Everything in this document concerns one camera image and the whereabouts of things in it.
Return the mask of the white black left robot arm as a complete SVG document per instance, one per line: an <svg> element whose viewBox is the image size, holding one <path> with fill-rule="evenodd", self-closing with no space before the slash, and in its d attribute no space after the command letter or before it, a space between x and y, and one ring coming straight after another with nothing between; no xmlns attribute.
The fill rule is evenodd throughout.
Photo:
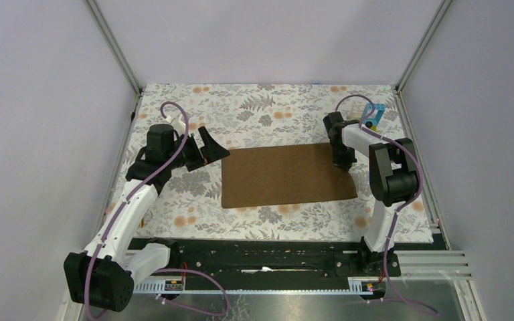
<svg viewBox="0 0 514 321"><path fill-rule="evenodd" d="M160 196L175 169L194 171L220 161L230 152L202 126L203 146L191 134L179 134L170 124L152 125L147 143L128 168L125 183L111 214L92 241L69 253L64 272L73 302L114 312L129 303L136 285L161 270L166 275L183 268L176 241L150 241L126 257L140 221Z"/></svg>

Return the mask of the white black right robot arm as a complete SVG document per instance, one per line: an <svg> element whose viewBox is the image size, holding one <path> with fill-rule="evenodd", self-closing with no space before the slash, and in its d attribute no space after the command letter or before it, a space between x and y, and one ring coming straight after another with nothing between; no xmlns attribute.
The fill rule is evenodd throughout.
<svg viewBox="0 0 514 321"><path fill-rule="evenodd" d="M336 167L349 171L357 152L368 158L369 188L375 198L373 225L361 238L357 267L372 276L390 259L398 213L422 192L415 146L409 138L393 140L358 120L344 120L340 112L329 113L323 124Z"/></svg>

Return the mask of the brown cloth napkin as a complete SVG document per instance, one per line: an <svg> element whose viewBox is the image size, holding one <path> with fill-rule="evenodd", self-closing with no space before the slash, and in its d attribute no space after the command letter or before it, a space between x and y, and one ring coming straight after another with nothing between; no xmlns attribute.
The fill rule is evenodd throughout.
<svg viewBox="0 0 514 321"><path fill-rule="evenodd" d="M357 198L328 143L231 150L222 160L222 207L293 205Z"/></svg>

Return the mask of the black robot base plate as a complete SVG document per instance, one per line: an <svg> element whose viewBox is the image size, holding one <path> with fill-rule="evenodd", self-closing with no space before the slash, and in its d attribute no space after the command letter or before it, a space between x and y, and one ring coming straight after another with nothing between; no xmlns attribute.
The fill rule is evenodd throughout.
<svg viewBox="0 0 514 321"><path fill-rule="evenodd" d="M362 268L360 242L132 239L128 253L150 243L170 250L168 267L211 276L227 291L342 290L348 277L377 280L383 265Z"/></svg>

